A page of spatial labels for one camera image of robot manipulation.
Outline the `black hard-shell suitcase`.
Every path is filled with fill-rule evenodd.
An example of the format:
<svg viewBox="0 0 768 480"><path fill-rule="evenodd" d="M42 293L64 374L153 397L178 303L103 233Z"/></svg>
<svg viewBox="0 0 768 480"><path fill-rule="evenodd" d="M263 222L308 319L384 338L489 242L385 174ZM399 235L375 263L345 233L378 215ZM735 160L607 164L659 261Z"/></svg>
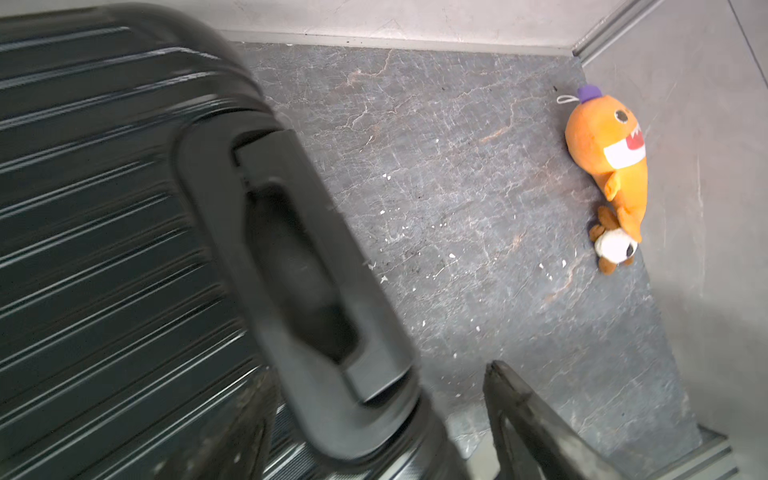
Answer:
<svg viewBox="0 0 768 480"><path fill-rule="evenodd" d="M227 42L148 4L1 21L1 475L156 479L256 374L267 478L464 479L417 355Z"/></svg>

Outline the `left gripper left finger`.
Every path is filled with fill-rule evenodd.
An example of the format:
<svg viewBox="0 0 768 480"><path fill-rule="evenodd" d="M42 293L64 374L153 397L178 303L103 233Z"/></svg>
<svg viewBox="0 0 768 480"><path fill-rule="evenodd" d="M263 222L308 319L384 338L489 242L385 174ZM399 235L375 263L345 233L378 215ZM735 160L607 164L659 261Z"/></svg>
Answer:
<svg viewBox="0 0 768 480"><path fill-rule="evenodd" d="M166 460L156 479L261 479L271 449L280 387L266 370L248 380L187 445Z"/></svg>

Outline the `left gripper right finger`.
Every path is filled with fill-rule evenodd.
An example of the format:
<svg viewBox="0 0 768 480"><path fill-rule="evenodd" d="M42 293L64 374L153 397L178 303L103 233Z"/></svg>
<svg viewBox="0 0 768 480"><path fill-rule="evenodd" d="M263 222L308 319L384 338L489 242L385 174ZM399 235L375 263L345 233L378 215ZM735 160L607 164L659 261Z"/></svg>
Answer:
<svg viewBox="0 0 768 480"><path fill-rule="evenodd" d="M500 479L624 479L505 362L486 365L483 392Z"/></svg>

